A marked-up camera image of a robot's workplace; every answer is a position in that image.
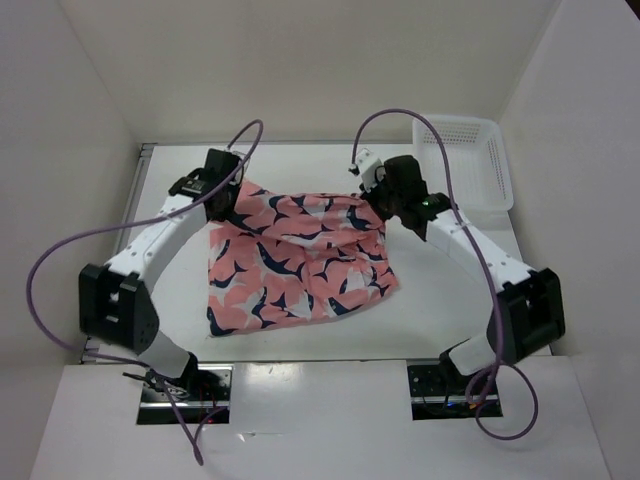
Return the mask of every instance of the purple cord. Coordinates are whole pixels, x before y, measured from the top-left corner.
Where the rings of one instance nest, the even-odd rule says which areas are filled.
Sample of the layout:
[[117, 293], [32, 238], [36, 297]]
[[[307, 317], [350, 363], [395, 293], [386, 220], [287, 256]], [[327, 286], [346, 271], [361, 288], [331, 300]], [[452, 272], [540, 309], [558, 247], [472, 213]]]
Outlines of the purple cord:
[[[26, 285], [27, 307], [29, 309], [29, 313], [31, 313], [31, 316], [33, 317], [33, 321], [36, 323], [38, 328], [40, 330], [42, 330], [42, 333], [44, 333], [49, 340], [51, 340], [53, 343], [55, 343], [59, 347], [64, 348], [65, 350], [69, 350], [71, 352], [78, 352], [78, 353], [82, 353], [83, 352], [82, 348], [74, 347], [73, 345], [71, 345], [71, 344], [69, 344], [69, 343], [67, 343], [67, 342], [65, 342], [63, 340], [60, 340], [55, 334], [53, 334], [51, 332], [51, 330], [49, 330], [46, 327], [46, 325], [44, 324], [44, 322], [40, 318], [40, 315], [38, 314], [38, 311], [36, 310], [35, 303], [33, 301], [33, 280], [34, 280], [34, 278], [36, 276], [36, 272], [38, 271], [38, 269], [40, 268], [42, 263], [53, 252], [55, 252], [56, 250], [64, 247], [65, 245], [68, 245], [68, 244], [70, 244], [70, 243], [72, 243], [72, 242], [74, 242], [76, 240], [81, 240], [83, 238], [91, 237], [93, 235], [99, 235], [101, 233], [115, 232], [115, 231], [118, 231], [118, 230], [126, 230], [128, 228], [142, 227], [142, 226], [153, 225], [153, 224], [156, 224], [156, 223], [164, 222], [165, 220], [167, 220], [169, 218], [173, 218], [173, 217], [177, 217], [178, 215], [182, 215], [184, 212], [186, 212], [188, 210], [191, 210], [192, 208], [195, 208], [198, 205], [202, 205], [204, 202], [206, 202], [211, 197], [213, 197], [216, 193], [218, 193], [222, 188], [224, 188], [231, 180], [233, 180], [233, 178], [236, 176], [236, 174], [240, 171], [241, 168], [244, 167], [244, 165], [251, 158], [251, 155], [253, 155], [253, 153], [255, 152], [256, 148], [258, 147], [258, 144], [260, 143], [260, 139], [262, 138], [262, 132], [264, 130], [264, 124], [262, 123], [262, 120], [259, 120], [259, 119], [253, 120], [252, 122], [249, 122], [247, 125], [245, 125], [236, 134], [236, 136], [233, 137], [233, 140], [231, 140], [229, 142], [229, 144], [227, 145], [227, 149], [231, 149], [231, 147], [233, 147], [233, 145], [236, 143], [236, 141], [238, 141], [238, 139], [247, 130], [249, 130], [254, 125], [258, 126], [258, 133], [256, 134], [256, 138], [253, 141], [253, 143], [251, 144], [251, 147], [249, 148], [249, 151], [246, 153], [246, 155], [240, 161], [238, 166], [219, 185], [217, 185], [213, 190], [211, 190], [204, 197], [196, 200], [195, 202], [193, 202], [190, 205], [187, 205], [186, 207], [183, 207], [183, 208], [181, 208], [179, 210], [176, 210], [175, 212], [171, 212], [170, 214], [168, 214], [166, 216], [163, 216], [163, 217], [154, 217], [154, 218], [149, 218], [147, 220], [139, 220], [137, 222], [123, 223], [121, 225], [113, 225], [113, 226], [110, 226], [110, 227], [96, 228], [96, 229], [93, 229], [93, 230], [87, 230], [86, 232], [77, 233], [77, 234], [75, 234], [75, 235], [73, 235], [71, 237], [65, 238], [64, 240], [60, 240], [55, 245], [52, 245], [51, 247], [49, 247], [42, 255], [40, 255], [40, 257], [33, 264], [33, 267], [31, 267], [31, 270], [29, 271], [29, 275], [27, 276], [27, 285]], [[127, 364], [127, 365], [138, 365], [140, 367], [148, 368], [149, 370], [151, 370], [153, 372], [153, 369], [149, 365], [147, 365], [146, 363], [141, 362], [139, 360], [132, 360], [132, 359], [129, 359], [129, 358], [116, 357], [116, 356], [113, 356], [113, 355], [104, 355], [102, 353], [94, 353], [94, 352], [85, 352], [85, 354], [87, 356], [90, 356], [90, 357], [101, 358], [101, 359], [109, 360], [109, 361], [112, 361], [112, 362], [118, 362], [118, 363], [123, 363], [123, 364]], [[195, 456], [196, 461], [198, 462], [199, 465], [202, 466], [204, 464], [204, 461], [203, 461], [200, 449], [198, 448], [198, 445], [196, 443], [197, 437], [194, 438], [191, 435], [191, 432], [187, 428], [187, 424], [185, 423], [184, 418], [182, 417], [182, 414], [180, 413], [180, 410], [178, 410], [178, 407], [176, 406], [175, 400], [173, 399], [172, 395], [170, 395], [169, 390], [168, 390], [167, 386], [165, 385], [164, 380], [162, 379], [162, 377], [157, 375], [156, 378], [160, 382], [160, 385], [162, 386], [162, 388], [164, 389], [165, 393], [167, 394], [167, 397], [169, 398], [169, 402], [171, 403], [171, 408], [173, 409], [173, 412], [175, 413], [176, 418], [178, 419], [178, 423], [180, 423], [180, 426], [182, 427], [182, 429], [184, 430], [185, 434], [187, 435], [187, 438], [189, 439], [189, 442], [193, 446], [193, 455]]]
[[[451, 182], [451, 168], [449, 164], [449, 157], [447, 156], [447, 151], [444, 147], [444, 142], [442, 141], [440, 134], [437, 132], [437, 130], [434, 128], [431, 122], [429, 122], [422, 115], [412, 110], [407, 110], [404, 108], [387, 108], [385, 110], [380, 110], [379, 112], [376, 112], [373, 115], [367, 117], [365, 121], [362, 122], [362, 125], [360, 125], [360, 128], [356, 133], [356, 138], [353, 141], [353, 150], [351, 152], [351, 163], [352, 164], [356, 163], [358, 143], [360, 142], [360, 137], [362, 136], [362, 132], [364, 131], [365, 127], [372, 120], [389, 113], [400, 113], [400, 114], [409, 115], [410, 117], [415, 118], [416, 120], [424, 124], [424, 126], [431, 131], [431, 133], [433, 134], [433, 137], [436, 139], [436, 143], [438, 144], [438, 147], [440, 148], [440, 153], [442, 154], [442, 161], [444, 162], [444, 172], [445, 172], [445, 177], [447, 181], [447, 193], [449, 194], [449, 199], [451, 200], [451, 210], [453, 210], [453, 214], [455, 215], [456, 220], [458, 220], [460, 225], [462, 225], [462, 230], [467, 236], [467, 239], [469, 240], [469, 243], [471, 244], [473, 251], [478, 257], [478, 261], [480, 262], [480, 267], [482, 268], [482, 273], [484, 274], [484, 277], [487, 280], [489, 293], [491, 295], [491, 301], [493, 303], [493, 312], [496, 318], [496, 322], [495, 322], [496, 336], [497, 336], [496, 359], [492, 365], [477, 372], [471, 378], [471, 380], [469, 381], [469, 384], [467, 385], [467, 388], [465, 389], [465, 397], [467, 402], [473, 403], [472, 395], [471, 395], [471, 392], [473, 391], [473, 387], [476, 385], [476, 383], [478, 383], [480, 379], [488, 375], [487, 382], [484, 388], [482, 389], [482, 391], [480, 392], [479, 400], [476, 401], [477, 403], [480, 403], [486, 406], [485, 400], [487, 399], [487, 395], [489, 395], [491, 388], [495, 385], [498, 370], [500, 369], [501, 365], [506, 365], [502, 362], [502, 354], [504, 352], [504, 323], [502, 319], [502, 312], [500, 311], [500, 305], [498, 303], [498, 294], [496, 293], [496, 288], [495, 288], [495, 285], [493, 284], [493, 280], [491, 278], [491, 272], [489, 271], [487, 261], [485, 260], [484, 255], [482, 254], [482, 250], [480, 250], [480, 246], [476, 242], [476, 239], [473, 238], [471, 231], [464, 224], [462, 220], [462, 216], [460, 215], [460, 210], [458, 209], [458, 205], [455, 202], [455, 198], [453, 196], [453, 184]], [[489, 435], [491, 438], [495, 438], [496, 440], [516, 440], [518, 438], [522, 438], [531, 431], [531, 429], [536, 423], [536, 420], [538, 419], [538, 395], [536, 394], [536, 391], [533, 388], [533, 385], [531, 384], [527, 376], [519, 368], [513, 365], [507, 365], [507, 366], [513, 368], [524, 379], [525, 383], [527, 384], [527, 387], [529, 387], [529, 390], [531, 391], [531, 396], [533, 398], [533, 416], [532, 416], [531, 422], [529, 422], [529, 425], [527, 425], [527, 427], [522, 432], [519, 432], [515, 435], [510, 435], [510, 436], [501, 436], [487, 430], [487, 428], [480, 421], [480, 412], [482, 411], [482, 408], [483, 408], [483, 406], [481, 405], [476, 410], [476, 423], [484, 433]]]

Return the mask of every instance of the purple cable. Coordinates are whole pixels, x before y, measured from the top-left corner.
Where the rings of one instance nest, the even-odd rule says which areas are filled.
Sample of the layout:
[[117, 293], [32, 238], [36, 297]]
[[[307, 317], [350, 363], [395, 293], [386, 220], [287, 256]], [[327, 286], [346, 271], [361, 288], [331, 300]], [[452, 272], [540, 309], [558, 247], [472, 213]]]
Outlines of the purple cable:
[[495, 285], [493, 284], [493, 279], [491, 278], [491, 272], [489, 271], [487, 261], [485, 260], [484, 255], [482, 254], [482, 250], [480, 250], [480, 246], [478, 245], [478, 242], [476, 242], [476, 239], [473, 238], [471, 231], [464, 224], [462, 220], [462, 216], [460, 215], [460, 211], [458, 209], [458, 205], [455, 201], [455, 198], [453, 195], [453, 184], [451, 182], [451, 168], [449, 164], [449, 157], [447, 156], [447, 151], [444, 147], [444, 142], [442, 141], [440, 134], [435, 129], [435, 127], [431, 124], [431, 122], [429, 122], [422, 115], [412, 110], [407, 110], [404, 108], [387, 108], [385, 110], [380, 110], [379, 112], [376, 112], [373, 115], [370, 115], [369, 117], [367, 117], [365, 121], [362, 122], [362, 125], [360, 125], [360, 128], [356, 133], [356, 138], [353, 141], [353, 150], [351, 152], [351, 163], [352, 164], [356, 163], [358, 144], [360, 142], [360, 137], [362, 136], [362, 132], [364, 131], [365, 127], [372, 120], [389, 113], [400, 113], [403, 115], [409, 115], [410, 117], [413, 117], [419, 122], [421, 122], [433, 134], [433, 137], [435, 138], [436, 143], [440, 148], [440, 153], [442, 154], [442, 161], [444, 162], [444, 172], [445, 172], [445, 178], [447, 181], [447, 193], [449, 195], [449, 199], [451, 200], [451, 210], [453, 210], [453, 214], [456, 217], [456, 220], [458, 221], [458, 223], [462, 225], [462, 231], [467, 236], [467, 239], [469, 240], [469, 243], [471, 244], [473, 251], [478, 257], [478, 261], [480, 262], [480, 267], [482, 268], [482, 273], [484, 274], [484, 277], [487, 280], [487, 285], [489, 287], [489, 293], [491, 295], [491, 301], [493, 303], [493, 311], [496, 318], [496, 322], [495, 322], [496, 336], [497, 336], [496, 359], [492, 365], [490, 365], [489, 367], [483, 370], [480, 370], [471, 378], [471, 380], [469, 381], [469, 384], [467, 385], [467, 388], [465, 389], [466, 400], [468, 403], [474, 403], [471, 395], [471, 392], [473, 391], [473, 387], [476, 385], [476, 383], [478, 383], [480, 379], [488, 376], [487, 382], [484, 388], [482, 389], [482, 391], [480, 392], [478, 400], [476, 400], [476, 403], [481, 404], [476, 409], [476, 423], [484, 433], [489, 435], [491, 438], [495, 438], [496, 440], [516, 440], [518, 438], [522, 438], [531, 431], [531, 429], [533, 428], [533, 426], [535, 425], [538, 419], [538, 395], [536, 394], [536, 391], [533, 388], [533, 385], [531, 384], [527, 376], [519, 368], [513, 365], [507, 365], [507, 366], [513, 368], [524, 379], [525, 383], [527, 384], [527, 387], [529, 387], [529, 390], [531, 392], [531, 397], [533, 399], [533, 416], [531, 418], [531, 421], [525, 427], [524, 430], [522, 430], [521, 432], [515, 435], [510, 435], [510, 436], [502, 436], [502, 435], [497, 435], [493, 432], [490, 432], [480, 421], [480, 412], [482, 412], [482, 409], [484, 408], [484, 406], [486, 406], [485, 400], [487, 399], [487, 395], [489, 395], [491, 388], [495, 385], [498, 370], [500, 369], [501, 365], [506, 365], [505, 363], [502, 362], [502, 354], [504, 352], [504, 323], [502, 319], [502, 312], [500, 311], [500, 306], [498, 303], [498, 294], [496, 293], [496, 288], [495, 288]]
[[[60, 340], [55, 334], [53, 334], [51, 332], [51, 330], [49, 330], [46, 327], [46, 325], [44, 324], [44, 322], [40, 318], [40, 315], [38, 314], [38, 311], [36, 310], [35, 303], [33, 301], [33, 280], [34, 280], [34, 278], [36, 276], [36, 272], [38, 271], [38, 269], [40, 268], [42, 263], [53, 252], [55, 252], [56, 250], [64, 247], [65, 245], [68, 245], [68, 244], [70, 244], [72, 242], [75, 242], [76, 240], [81, 240], [83, 238], [91, 237], [93, 235], [99, 235], [101, 233], [115, 232], [115, 231], [118, 231], [118, 230], [126, 230], [128, 228], [142, 227], [142, 226], [153, 225], [153, 224], [156, 224], [156, 223], [164, 222], [165, 220], [167, 220], [169, 218], [173, 218], [173, 217], [177, 217], [178, 215], [182, 215], [184, 212], [186, 212], [188, 210], [191, 210], [192, 208], [195, 208], [198, 205], [202, 205], [204, 202], [206, 202], [211, 197], [213, 197], [216, 193], [218, 193], [222, 188], [224, 188], [231, 180], [233, 180], [233, 178], [236, 176], [236, 174], [240, 171], [241, 168], [243, 168], [245, 166], [245, 164], [251, 158], [251, 155], [253, 155], [253, 153], [255, 152], [256, 148], [258, 147], [258, 144], [260, 143], [260, 139], [262, 138], [262, 132], [264, 130], [264, 124], [262, 123], [262, 120], [259, 120], [259, 119], [253, 120], [252, 122], [249, 122], [247, 125], [245, 125], [236, 134], [236, 136], [233, 137], [233, 139], [229, 142], [229, 144], [227, 145], [227, 149], [231, 149], [231, 147], [233, 147], [233, 145], [238, 141], [238, 139], [247, 130], [249, 130], [254, 125], [258, 126], [258, 133], [256, 134], [256, 138], [253, 141], [253, 143], [251, 144], [251, 147], [249, 148], [249, 151], [246, 153], [246, 155], [240, 161], [238, 166], [219, 185], [217, 185], [213, 190], [211, 190], [208, 194], [206, 194], [202, 198], [196, 200], [195, 202], [193, 202], [190, 205], [187, 205], [186, 207], [183, 207], [183, 208], [181, 208], [179, 210], [176, 210], [175, 212], [171, 212], [170, 214], [168, 214], [166, 216], [163, 216], [163, 217], [154, 217], [154, 218], [149, 218], [147, 220], [139, 220], [137, 222], [123, 223], [121, 225], [113, 225], [113, 226], [110, 226], [110, 227], [96, 228], [96, 229], [93, 229], [93, 230], [87, 230], [86, 232], [77, 233], [77, 234], [75, 234], [75, 235], [73, 235], [71, 237], [65, 238], [64, 240], [60, 240], [55, 245], [52, 245], [51, 247], [49, 247], [42, 255], [40, 255], [40, 257], [33, 264], [33, 267], [31, 267], [31, 270], [29, 271], [29, 275], [27, 276], [27, 285], [26, 285], [27, 307], [29, 309], [29, 313], [31, 313], [31, 316], [33, 317], [33, 321], [36, 323], [38, 328], [42, 331], [42, 333], [44, 333], [46, 335], [46, 337], [49, 340], [51, 340], [53, 343], [55, 343], [59, 347], [64, 348], [65, 350], [69, 350], [71, 352], [78, 352], [78, 353], [82, 353], [83, 352], [82, 348], [74, 347], [73, 345], [71, 345], [71, 344], [69, 344], [69, 343], [67, 343], [67, 342], [65, 342], [63, 340]], [[149, 365], [147, 365], [146, 363], [141, 362], [139, 360], [132, 360], [132, 359], [129, 359], [129, 358], [116, 357], [116, 356], [113, 356], [113, 355], [104, 355], [102, 353], [94, 353], [94, 352], [85, 352], [85, 354], [87, 356], [90, 356], [90, 357], [101, 358], [101, 359], [109, 360], [109, 361], [112, 361], [112, 362], [118, 362], [118, 363], [123, 363], [123, 364], [128, 364], [128, 365], [138, 365], [140, 367], [148, 368], [149, 370], [151, 370], [153, 372], [153, 369]], [[167, 397], [169, 398], [169, 402], [171, 403], [171, 408], [173, 409], [173, 412], [175, 413], [176, 418], [178, 419], [178, 423], [180, 423], [180, 426], [182, 427], [182, 429], [184, 430], [185, 434], [187, 435], [187, 438], [189, 439], [189, 442], [193, 446], [193, 455], [195, 456], [196, 461], [198, 462], [199, 465], [202, 466], [204, 464], [204, 460], [202, 458], [202, 454], [200, 452], [200, 449], [198, 448], [198, 445], [196, 443], [196, 438], [194, 438], [194, 436], [191, 435], [191, 432], [189, 431], [189, 428], [187, 427], [187, 424], [185, 423], [184, 418], [182, 417], [182, 414], [180, 413], [180, 410], [178, 409], [178, 407], [177, 407], [177, 405], [175, 403], [175, 400], [173, 399], [173, 396], [169, 393], [169, 389], [165, 385], [164, 380], [162, 379], [162, 377], [160, 375], [156, 375], [156, 378], [158, 379], [160, 385], [162, 386], [162, 388], [164, 389], [165, 393], [167, 394]]]

